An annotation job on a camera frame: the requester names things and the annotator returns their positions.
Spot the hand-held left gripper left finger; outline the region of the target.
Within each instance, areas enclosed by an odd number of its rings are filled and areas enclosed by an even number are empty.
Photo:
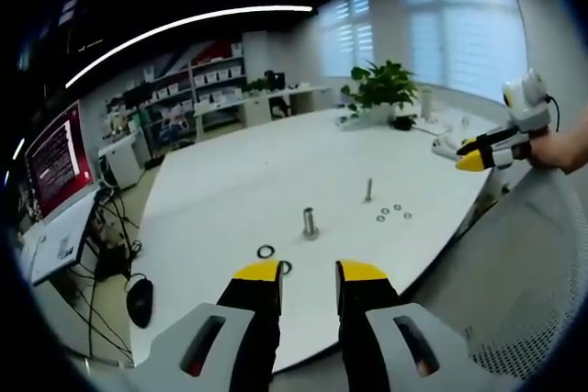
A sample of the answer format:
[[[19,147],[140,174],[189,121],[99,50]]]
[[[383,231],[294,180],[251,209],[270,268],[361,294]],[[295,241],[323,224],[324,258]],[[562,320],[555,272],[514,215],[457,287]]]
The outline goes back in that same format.
[[[137,389],[267,391],[280,341],[283,266],[245,266],[217,303],[198,305],[158,335],[137,368]]]

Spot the person's right hand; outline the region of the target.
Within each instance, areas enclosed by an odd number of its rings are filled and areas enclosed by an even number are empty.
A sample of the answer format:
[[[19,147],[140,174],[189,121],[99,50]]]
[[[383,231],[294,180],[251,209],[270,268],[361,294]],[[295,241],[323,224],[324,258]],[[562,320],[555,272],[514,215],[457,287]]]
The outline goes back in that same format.
[[[529,162],[536,167],[557,168],[565,171],[569,165],[567,135],[546,129],[530,142]]]

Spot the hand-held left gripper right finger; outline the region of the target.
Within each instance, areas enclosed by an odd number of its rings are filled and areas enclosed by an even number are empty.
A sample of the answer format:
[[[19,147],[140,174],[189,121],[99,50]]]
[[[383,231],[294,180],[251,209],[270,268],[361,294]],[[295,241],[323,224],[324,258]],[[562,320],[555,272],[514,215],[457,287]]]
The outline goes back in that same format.
[[[464,340],[418,304],[405,304],[371,263],[336,263],[339,342],[351,391],[471,391]]]

